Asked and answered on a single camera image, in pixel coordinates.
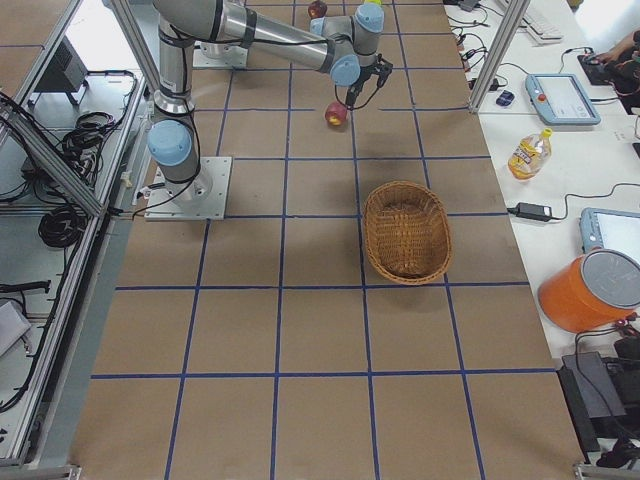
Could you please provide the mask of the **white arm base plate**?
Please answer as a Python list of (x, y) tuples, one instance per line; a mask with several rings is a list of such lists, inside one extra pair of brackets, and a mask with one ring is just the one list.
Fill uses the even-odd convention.
[(153, 189), (148, 208), (143, 211), (148, 221), (200, 221), (225, 218), (233, 159), (202, 157), (199, 176), (182, 192), (183, 186), (166, 183), (159, 167), (155, 182), (163, 186)]

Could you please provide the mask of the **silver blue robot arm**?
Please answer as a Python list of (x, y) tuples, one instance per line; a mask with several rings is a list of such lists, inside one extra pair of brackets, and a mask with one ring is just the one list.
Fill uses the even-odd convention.
[(153, 95), (155, 120), (147, 146), (164, 177), (170, 200), (191, 207), (211, 192), (213, 180), (201, 158), (193, 118), (192, 72), (206, 67), (243, 69), (250, 50), (261, 50), (320, 73), (346, 90), (353, 110), (365, 83), (382, 88), (393, 66), (378, 51), (385, 15), (365, 2), (350, 16), (314, 18), (301, 30), (263, 16), (235, 1), (156, 1), (159, 14), (159, 85)]

